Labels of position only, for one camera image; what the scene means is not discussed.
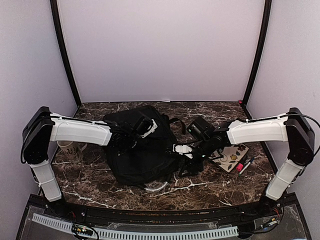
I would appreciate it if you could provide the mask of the black right frame post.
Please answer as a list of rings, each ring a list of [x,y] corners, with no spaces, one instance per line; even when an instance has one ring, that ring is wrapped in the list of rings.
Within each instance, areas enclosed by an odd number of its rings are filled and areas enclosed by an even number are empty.
[[[256,51],[255,51],[250,75],[248,78],[247,86],[241,101],[241,106],[243,108],[246,108],[249,103],[251,93],[253,91],[253,87],[255,84],[255,80],[258,74],[258,70],[259,70],[259,66],[260,66],[260,62],[261,62],[261,58],[264,50],[264,45],[267,37],[267,31],[268,31],[269,20],[270,20],[271,9],[272,9],[272,2],[273,2],[272,0],[264,1],[264,8],[263,8],[263,14],[262,14],[262,20],[261,20],[261,26],[260,26]]]

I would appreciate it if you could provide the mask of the black left frame post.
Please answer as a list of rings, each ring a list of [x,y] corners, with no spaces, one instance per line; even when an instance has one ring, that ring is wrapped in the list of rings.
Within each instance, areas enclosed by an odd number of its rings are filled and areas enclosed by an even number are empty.
[[[82,105],[82,101],[80,98],[78,88],[76,86],[76,81],[75,81],[75,78],[74,78],[74,75],[72,72],[69,56],[67,53],[67,47],[66,47],[62,23],[61,23],[61,19],[60,19],[58,1],[57,0],[50,0],[49,2],[50,2],[51,15],[52,15],[52,20],[53,20],[55,35],[56,35],[63,67],[65,70],[65,74],[67,77],[67,81],[68,81],[73,99],[75,101],[76,106],[79,108]]]

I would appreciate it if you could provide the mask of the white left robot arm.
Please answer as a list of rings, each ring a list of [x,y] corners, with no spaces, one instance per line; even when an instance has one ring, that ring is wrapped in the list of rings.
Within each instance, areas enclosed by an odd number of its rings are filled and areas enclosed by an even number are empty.
[[[43,190],[51,210],[60,218],[67,218],[70,206],[52,169],[48,149],[50,142],[78,142],[107,146],[116,137],[133,141],[136,136],[115,122],[91,121],[53,113],[47,106],[40,107],[22,131],[20,161],[28,164],[37,184]]]

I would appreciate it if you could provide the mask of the black frame post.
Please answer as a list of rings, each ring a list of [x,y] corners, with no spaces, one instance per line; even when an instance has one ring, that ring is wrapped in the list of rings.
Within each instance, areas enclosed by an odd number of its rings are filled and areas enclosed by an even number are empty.
[[[259,66],[260,66],[260,62],[261,62],[261,58],[264,50],[264,45],[267,37],[267,31],[268,31],[269,20],[270,20],[271,9],[272,9],[272,2],[273,2],[272,0],[264,1],[264,8],[263,8],[263,14],[262,14],[262,20],[261,20],[261,26],[260,26],[256,51],[255,51],[250,75],[248,78],[247,86],[241,101],[241,106],[243,108],[246,108],[249,103],[251,93],[253,91],[253,87],[255,84],[255,80],[258,74],[258,70],[259,70]]]
[[[82,105],[82,101],[80,98],[78,88],[76,86],[76,81],[75,81],[75,78],[74,78],[74,75],[72,72],[69,56],[67,53],[67,47],[66,47],[62,23],[61,23],[61,19],[60,19],[58,1],[57,0],[50,0],[49,2],[50,2],[51,15],[52,15],[52,20],[53,20],[55,35],[56,35],[63,67],[65,70],[65,74],[67,77],[67,81],[68,81],[73,99],[75,101],[76,106],[79,108]]]

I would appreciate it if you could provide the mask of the black student backpack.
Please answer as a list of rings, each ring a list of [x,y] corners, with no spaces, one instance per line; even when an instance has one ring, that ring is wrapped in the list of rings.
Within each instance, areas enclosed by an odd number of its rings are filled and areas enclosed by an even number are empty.
[[[104,147],[106,161],[116,180],[121,185],[143,188],[145,184],[163,179],[168,182],[179,169],[182,158],[168,156],[165,151],[178,140],[171,130],[171,124],[179,118],[169,118],[155,107],[145,105],[138,108],[108,113],[103,121],[112,121],[122,127],[133,129],[142,117],[154,119],[157,129],[146,138],[137,142],[134,148],[118,155],[110,145]]]

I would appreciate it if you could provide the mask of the white patterned mug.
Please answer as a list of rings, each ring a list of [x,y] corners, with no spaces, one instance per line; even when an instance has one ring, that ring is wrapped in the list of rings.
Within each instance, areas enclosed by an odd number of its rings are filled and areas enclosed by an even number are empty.
[[[87,143],[79,143],[75,141],[58,141],[57,145],[67,156],[68,160],[79,163],[83,160],[83,151],[87,148]]]

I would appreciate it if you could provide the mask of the pink highlighter marker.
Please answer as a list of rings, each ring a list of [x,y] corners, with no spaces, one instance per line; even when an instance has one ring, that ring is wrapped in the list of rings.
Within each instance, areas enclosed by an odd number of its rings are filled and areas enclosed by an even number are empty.
[[[239,162],[235,169],[237,170],[238,173],[240,173],[243,170],[244,166],[245,166],[245,163]]]

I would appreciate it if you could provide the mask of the green capped marker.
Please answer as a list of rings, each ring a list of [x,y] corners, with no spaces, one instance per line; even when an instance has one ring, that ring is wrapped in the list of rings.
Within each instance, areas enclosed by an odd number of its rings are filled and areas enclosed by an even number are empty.
[[[241,175],[244,173],[245,169],[246,169],[246,168],[243,168],[243,169],[238,173],[238,175],[241,176]]]

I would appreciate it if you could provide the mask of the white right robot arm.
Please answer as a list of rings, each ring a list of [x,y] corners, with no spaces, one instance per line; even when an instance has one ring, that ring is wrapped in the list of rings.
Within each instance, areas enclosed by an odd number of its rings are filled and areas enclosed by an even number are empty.
[[[265,197],[255,205],[255,213],[266,217],[277,201],[304,169],[314,160],[319,148],[315,148],[315,132],[308,123],[310,116],[296,107],[277,116],[259,119],[237,119],[213,126],[202,117],[194,120],[187,131],[199,143],[196,147],[175,144],[173,152],[186,157],[182,172],[193,176],[202,171],[203,161],[213,152],[225,147],[251,142],[287,142],[289,153],[275,177],[270,181]]]

